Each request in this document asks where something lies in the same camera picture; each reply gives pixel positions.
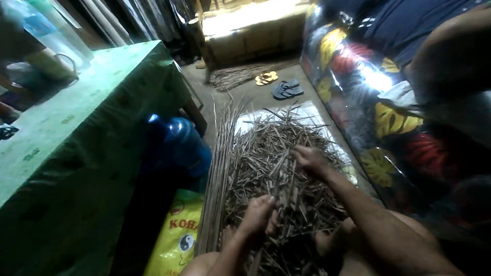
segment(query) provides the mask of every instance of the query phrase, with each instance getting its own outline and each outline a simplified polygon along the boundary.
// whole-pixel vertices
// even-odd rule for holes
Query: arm
[[[293,154],[298,164],[315,173],[333,190],[368,245],[390,269],[403,275],[463,275],[409,226],[329,166],[319,150],[297,146]]]
[[[452,97],[490,87],[490,6],[488,2],[454,17],[427,37],[405,68],[416,93]]]
[[[251,245],[260,243],[265,234],[270,234],[273,231],[278,216],[273,208],[274,197],[271,195],[253,198],[250,201],[239,229],[220,252],[217,260],[206,274],[207,276],[240,274],[247,253],[252,249]]]

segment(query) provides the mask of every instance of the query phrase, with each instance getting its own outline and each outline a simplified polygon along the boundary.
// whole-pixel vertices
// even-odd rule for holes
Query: sandal
[[[273,87],[273,98],[278,101],[283,101],[286,99],[291,99],[294,97],[294,91],[287,87],[287,82],[281,82],[280,84]]]
[[[285,84],[285,88],[289,89],[286,92],[292,96],[303,95],[303,89],[300,87],[299,81],[297,79],[290,80],[289,82],[282,81]]]
[[[278,79],[278,75],[276,74],[275,71],[263,72],[261,75],[256,77],[256,84],[266,85],[274,82],[277,79]]]

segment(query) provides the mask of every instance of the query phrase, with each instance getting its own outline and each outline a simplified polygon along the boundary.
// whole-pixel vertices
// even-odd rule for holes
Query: bundle of sticks
[[[315,262],[312,237],[319,230],[332,232],[346,218],[332,191],[289,155],[296,145],[326,149],[332,143],[321,134],[325,125],[301,123],[308,117],[295,113],[299,107],[267,110],[270,115],[245,122],[252,127],[235,136],[228,171],[223,172],[227,181],[220,212],[224,213],[220,214],[223,216],[217,234],[227,225],[239,226],[251,198],[264,194],[277,198],[276,231],[267,238],[261,253],[249,256],[249,275],[326,275]],[[331,165],[341,171],[339,158],[324,153]]]

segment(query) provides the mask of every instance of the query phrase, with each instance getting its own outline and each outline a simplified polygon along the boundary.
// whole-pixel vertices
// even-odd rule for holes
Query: hand
[[[295,146],[290,153],[297,164],[322,179],[327,180],[329,171],[334,171],[320,149]]]
[[[268,194],[251,199],[237,232],[249,240],[258,240],[264,234],[272,234],[278,218],[274,204],[274,197]]]

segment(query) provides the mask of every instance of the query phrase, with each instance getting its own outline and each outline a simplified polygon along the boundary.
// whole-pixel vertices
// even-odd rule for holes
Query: table
[[[0,141],[0,274],[104,275],[134,190],[145,120],[206,121],[161,41],[95,52],[80,79]]]

